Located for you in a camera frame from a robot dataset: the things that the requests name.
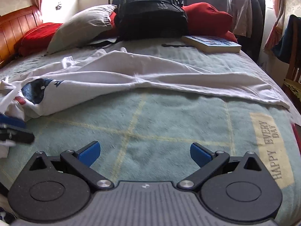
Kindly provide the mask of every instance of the metal screw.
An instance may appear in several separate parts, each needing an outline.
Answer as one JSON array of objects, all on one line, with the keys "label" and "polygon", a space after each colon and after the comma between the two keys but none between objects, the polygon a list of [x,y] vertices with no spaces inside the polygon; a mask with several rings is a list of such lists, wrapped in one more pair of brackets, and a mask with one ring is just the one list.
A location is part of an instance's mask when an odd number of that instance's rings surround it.
[{"label": "metal screw", "polygon": [[107,187],[111,186],[112,182],[109,180],[103,179],[103,180],[99,180],[96,184],[101,188],[107,188]]},{"label": "metal screw", "polygon": [[182,187],[182,188],[186,188],[186,189],[189,189],[189,188],[192,188],[194,186],[194,183],[190,180],[182,180],[179,185]]}]

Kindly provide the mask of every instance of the blue fabric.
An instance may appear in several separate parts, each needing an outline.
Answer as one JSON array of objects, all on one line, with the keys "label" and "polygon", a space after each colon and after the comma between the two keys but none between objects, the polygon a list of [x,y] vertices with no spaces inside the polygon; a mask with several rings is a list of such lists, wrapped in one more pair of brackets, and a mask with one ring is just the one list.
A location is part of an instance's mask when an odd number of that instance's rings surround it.
[{"label": "blue fabric", "polygon": [[[285,30],[284,36],[280,40],[280,42],[272,48],[272,52],[275,56],[285,63],[290,63],[290,56],[292,52],[293,46],[293,21],[296,20],[298,22],[298,47],[301,46],[301,18],[296,17],[295,15],[291,15],[288,21],[288,26]],[[301,59],[301,52],[297,50],[298,58]]]},{"label": "blue fabric", "polygon": [[18,118],[8,117],[0,114],[0,124],[8,124],[15,127],[26,128],[26,123]]}]

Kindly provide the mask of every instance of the wooden headboard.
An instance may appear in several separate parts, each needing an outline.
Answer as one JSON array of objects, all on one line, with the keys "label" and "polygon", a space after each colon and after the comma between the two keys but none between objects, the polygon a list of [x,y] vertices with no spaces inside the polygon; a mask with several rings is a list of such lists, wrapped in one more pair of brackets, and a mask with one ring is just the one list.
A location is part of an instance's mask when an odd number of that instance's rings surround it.
[{"label": "wooden headboard", "polygon": [[36,6],[26,7],[0,17],[0,68],[15,54],[15,43],[30,29],[42,24]]}]

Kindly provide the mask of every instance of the chair back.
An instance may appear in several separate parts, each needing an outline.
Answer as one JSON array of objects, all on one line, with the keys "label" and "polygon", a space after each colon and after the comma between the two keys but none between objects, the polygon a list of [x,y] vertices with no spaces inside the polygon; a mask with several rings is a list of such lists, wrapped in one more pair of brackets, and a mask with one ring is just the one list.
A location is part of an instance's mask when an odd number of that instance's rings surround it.
[{"label": "chair back", "polygon": [[301,82],[301,64],[299,58],[298,48],[301,45],[298,45],[298,21],[297,17],[293,20],[293,45],[292,52],[290,56],[290,65],[287,71],[286,79]]}]

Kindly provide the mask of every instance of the bed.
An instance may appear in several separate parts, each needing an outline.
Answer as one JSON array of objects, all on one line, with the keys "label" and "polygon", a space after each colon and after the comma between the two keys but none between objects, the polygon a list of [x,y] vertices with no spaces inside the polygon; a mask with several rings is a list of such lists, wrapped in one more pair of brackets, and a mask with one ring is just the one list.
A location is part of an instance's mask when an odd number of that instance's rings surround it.
[{"label": "bed", "polygon": [[[125,47],[131,53],[161,57],[214,73],[248,72],[280,89],[242,51],[208,54],[191,47],[162,47],[163,43],[182,44],[178,39],[145,39],[122,41],[105,50]],[[97,48],[84,47],[48,56],[37,53],[13,60],[0,70],[0,77],[15,77],[67,56],[80,62],[95,52]],[[37,150],[57,155],[66,149],[80,149],[93,140],[101,143],[102,150],[91,167],[113,182],[178,182],[198,169],[189,155],[191,143],[198,142],[232,156],[255,151],[283,192],[276,221],[292,225],[301,218],[301,156],[291,127],[293,118],[300,124],[301,116],[292,104],[288,111],[238,98],[153,88],[111,93],[29,120],[27,126],[36,140],[31,146],[10,148],[8,158],[0,159],[0,182],[10,188]],[[260,123],[266,123],[276,133],[270,150],[260,145]]]},{"label": "bed", "polygon": [[0,68],[15,54],[14,45],[30,29],[43,23],[40,11],[30,6],[0,17]]}]

